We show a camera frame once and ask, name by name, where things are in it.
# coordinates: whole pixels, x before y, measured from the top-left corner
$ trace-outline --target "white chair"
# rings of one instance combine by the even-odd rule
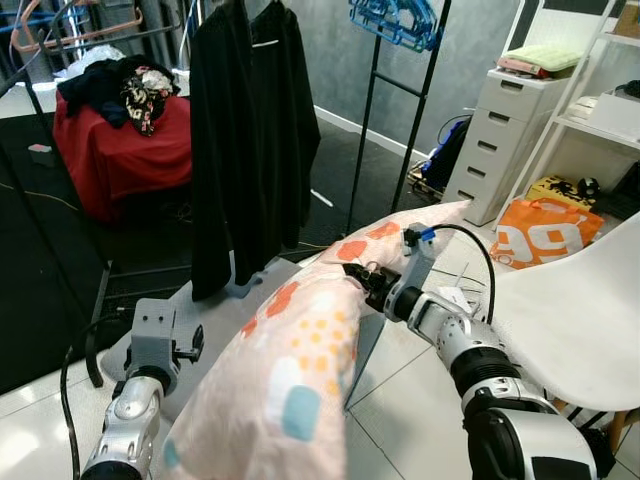
[[[557,408],[616,412],[615,450],[640,407],[640,214],[579,253],[496,283],[494,328],[515,359]]]

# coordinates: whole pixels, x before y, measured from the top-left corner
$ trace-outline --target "orange bag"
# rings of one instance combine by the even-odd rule
[[[559,200],[514,200],[491,249],[497,262],[526,268],[568,257],[586,247],[604,220]]]

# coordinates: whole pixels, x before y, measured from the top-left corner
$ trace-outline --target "clothing rack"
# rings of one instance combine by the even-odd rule
[[[431,56],[429,58],[429,65],[427,67],[427,73],[424,78],[424,82],[422,84],[421,90],[416,90],[415,88],[405,85],[404,83],[395,80],[394,78],[389,77],[388,75],[383,74],[378,71],[378,60],[380,58],[380,46],[382,44],[382,37],[380,35],[376,35],[375,47],[373,49],[373,60],[371,62],[371,73],[369,75],[369,89],[367,92],[367,103],[364,110],[364,120],[362,122],[362,133],[360,134],[360,148],[358,150],[358,159],[356,161],[356,172],[353,179],[353,188],[351,189],[351,204],[349,205],[349,217],[347,220],[347,235],[351,232],[351,227],[353,224],[353,211],[356,202],[356,195],[358,193],[358,184],[360,182],[360,171],[362,170],[362,159],[364,157],[364,148],[367,141],[367,131],[369,129],[369,119],[371,116],[371,104],[373,102],[373,90],[375,88],[376,79],[380,79],[383,82],[386,82],[394,87],[397,87],[401,90],[404,90],[407,93],[418,98],[418,108],[416,110],[416,115],[413,120],[413,126],[411,127],[411,134],[409,135],[409,143],[407,144],[407,151],[404,156],[404,160],[402,162],[402,170],[400,173],[400,178],[398,178],[398,183],[396,185],[396,191],[393,196],[393,203],[391,206],[391,212],[395,213],[398,209],[398,202],[400,201],[400,196],[402,195],[402,187],[405,182],[405,178],[407,176],[407,171],[409,170],[409,163],[411,161],[411,155],[413,154],[413,147],[416,143],[416,138],[418,136],[418,130],[420,129],[420,123],[422,121],[422,115],[424,113],[424,108],[427,103],[427,97],[429,95],[429,89],[431,87],[431,81],[433,80],[433,74],[436,69],[436,62],[438,61],[438,54],[440,52],[440,45],[442,44],[442,39],[444,37],[444,30],[447,25],[447,19],[449,18],[449,11],[451,9],[451,0],[444,0],[444,5],[442,7],[442,13],[440,15],[440,23],[438,25],[438,33],[437,33],[437,43],[431,52]]]
[[[54,22],[56,22],[57,19],[61,18],[62,13],[58,12],[58,15],[54,17]],[[75,50],[79,50],[79,49],[86,49],[86,48],[90,48],[94,45],[102,45],[105,43],[112,43],[112,42],[122,42],[122,41],[128,41],[128,40],[133,40],[133,39],[140,39],[143,37],[150,37],[153,35],[158,35],[158,34],[164,34],[168,31],[171,30],[175,30],[176,28],[179,28],[180,25],[171,25],[168,27],[161,27],[158,29],[154,29],[151,31],[147,31],[147,32],[136,32],[136,33],[132,33],[129,35],[125,35],[125,36],[121,36],[118,38],[114,38],[111,39],[109,41],[107,40],[98,40],[95,41],[93,43],[89,43],[89,44],[83,44],[83,45],[72,45],[72,46],[65,46],[62,49],[53,49],[50,50],[48,48],[46,48],[46,46],[44,46],[42,44],[44,37],[42,35],[40,35],[39,37],[39,43],[40,43],[40,51],[44,50],[44,52],[46,53],[47,56],[52,57],[52,56],[56,56],[56,55],[60,55],[63,58],[72,51]],[[61,39],[60,39],[60,33],[59,33],[59,29],[57,28],[51,28],[52,33],[55,36],[55,41],[56,44],[58,46],[61,45]],[[8,159],[6,158],[5,155],[0,155],[0,161],[2,161],[3,164],[8,164],[8,172],[9,175],[12,178],[12,181],[15,184],[15,188],[16,191],[18,192],[18,195],[21,198],[21,201],[23,203],[23,205],[25,206],[25,208],[27,209],[27,212],[29,213],[29,217],[31,219],[31,221],[35,224],[36,229],[38,230],[38,233],[43,241],[43,243],[45,244],[45,247],[47,249],[47,252],[49,254],[49,256],[51,257],[54,265],[56,265],[56,268],[58,269],[58,271],[60,272],[61,278],[63,279],[63,283],[65,285],[65,289],[68,291],[68,294],[72,297],[73,299],[73,303],[77,306],[77,309],[81,312],[82,315],[82,326],[86,326],[89,323],[95,323],[97,321],[100,320],[101,316],[102,316],[102,309],[103,309],[103,305],[105,300],[122,300],[125,298],[129,298],[129,297],[136,297],[136,296],[148,296],[148,295],[154,295],[154,294],[159,294],[159,293],[166,293],[167,291],[173,291],[173,290],[178,290],[180,289],[183,285],[175,285],[175,286],[171,286],[171,287],[164,287],[164,288],[157,288],[157,289],[152,289],[152,290],[144,290],[144,291],[130,291],[127,293],[119,293],[119,294],[115,294],[115,295],[108,295],[107,294],[107,288],[109,285],[109,281],[110,280],[122,280],[122,279],[126,279],[126,278],[132,278],[132,277],[144,277],[144,276],[149,276],[149,275],[154,275],[154,274],[160,274],[160,273],[170,273],[170,272],[176,272],[176,271],[181,271],[181,270],[189,270],[191,269],[191,265],[184,265],[184,266],[179,266],[179,267],[169,267],[169,268],[158,268],[158,269],[151,269],[151,270],[144,270],[144,271],[134,271],[134,272],[129,272],[129,273],[121,273],[119,271],[119,268],[117,266],[117,264],[113,261],[113,260],[108,260],[106,258],[106,256],[104,255],[104,253],[102,252],[102,249],[97,241],[97,238],[95,236],[95,233],[93,231],[93,226],[82,206],[82,202],[80,201],[80,197],[78,196],[78,193],[76,191],[75,185],[73,183],[73,180],[71,179],[71,175],[69,174],[69,171],[67,170],[66,164],[64,163],[64,160],[62,158],[62,155],[60,153],[60,150],[58,149],[57,143],[55,141],[55,138],[53,137],[53,134],[51,132],[51,128],[48,125],[48,122],[46,120],[45,114],[42,110],[42,107],[40,105],[40,102],[38,100],[38,97],[36,96],[34,90],[33,90],[33,84],[31,82],[31,79],[29,78],[29,75],[26,71],[26,68],[22,68],[21,70],[19,70],[16,74],[14,74],[9,81],[6,82],[5,85],[2,86],[2,89],[0,90],[0,93],[2,95],[0,95],[0,98],[2,96],[4,96],[12,87],[15,86],[16,83],[23,81],[25,83],[26,89],[27,89],[27,93],[29,95],[29,99],[35,109],[36,112],[36,116],[38,117],[38,121],[39,123],[42,125],[43,129],[45,130],[45,134],[46,134],[46,139],[47,142],[50,144],[51,148],[52,148],[52,152],[53,155],[55,157],[55,161],[58,165],[61,166],[61,170],[64,173],[64,179],[65,179],[65,183],[66,186],[69,190],[69,192],[71,192],[72,195],[72,200],[73,203],[75,203],[75,207],[77,207],[78,211],[77,211],[77,216],[78,219],[80,220],[80,223],[82,225],[82,229],[85,232],[85,234],[87,235],[87,237],[89,238],[94,250],[96,251],[96,254],[98,255],[98,258],[100,259],[101,265],[102,265],[102,275],[100,278],[100,285],[98,288],[98,294],[96,297],[96,301],[94,304],[94,308],[93,308],[93,312],[91,313],[91,315],[89,316],[88,312],[83,311],[82,309],[82,304],[80,302],[80,299],[77,295],[77,292],[73,289],[73,286],[71,285],[70,281],[69,281],[69,277],[66,273],[66,270],[64,269],[64,266],[62,265],[60,258],[58,257],[58,255],[55,252],[55,249],[53,249],[53,246],[48,238],[48,236],[46,235],[46,232],[44,231],[40,221],[38,220],[37,216],[34,214],[33,209],[31,208],[31,205],[28,202],[28,199],[26,198],[26,194],[24,193],[24,189],[22,188],[22,186],[20,185],[20,182],[18,180],[18,177],[15,175],[15,171],[13,171],[12,166],[10,164],[10,162],[8,162]],[[86,335],[86,340],[85,340],[85,363],[86,363],[86,367],[87,367],[87,372],[89,374],[89,378],[91,378],[91,382],[93,383],[93,386],[98,388],[101,387],[104,384],[104,380],[102,378],[102,374],[100,373],[100,370],[98,368],[98,361],[97,361],[97,345],[96,345],[96,330],[92,329],[90,330],[87,335]]]

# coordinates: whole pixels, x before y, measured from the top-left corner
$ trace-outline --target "black mat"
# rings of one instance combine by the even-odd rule
[[[312,171],[312,187],[334,206],[330,208],[313,197],[310,220],[302,230],[301,240],[325,246],[345,232],[359,136],[327,122],[319,123],[323,138]],[[27,151],[33,143],[46,143],[35,117],[0,120],[0,141],[25,189],[69,200],[62,173],[35,165]],[[401,163],[399,156],[367,143],[353,229],[389,213]],[[2,170],[0,182],[9,183]],[[422,199],[406,193],[409,191],[406,187],[401,209],[425,205]],[[182,189],[131,199],[130,216],[118,229],[97,226],[100,244],[108,258],[115,259],[123,272],[188,265],[191,227],[175,214],[188,196],[188,189]],[[91,312],[102,270],[75,213],[55,201],[34,197],[31,200],[69,271],[82,308]],[[298,261],[315,250],[301,245],[298,251],[302,253],[286,252],[283,256]],[[73,305],[66,299],[17,196],[1,187],[0,267],[1,394],[60,368],[72,338],[69,319],[74,315]],[[109,294],[177,286],[186,279],[188,271],[127,279],[113,282]],[[168,298],[172,293],[168,289],[153,297]],[[116,305],[133,306],[135,300],[137,297],[114,300],[105,311],[112,311]],[[102,347],[112,344],[121,333],[116,330],[102,334]]]

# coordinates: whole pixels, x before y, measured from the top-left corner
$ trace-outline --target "pillow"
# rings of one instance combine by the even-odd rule
[[[530,45],[507,52],[504,56],[538,65],[549,72],[559,72],[575,67],[582,54],[556,45]]]
[[[455,223],[468,202],[391,215],[334,244],[248,319],[197,387],[164,444],[161,478],[346,477],[343,405],[365,292],[342,269],[402,271],[401,230]],[[450,235],[438,232],[436,252]]]

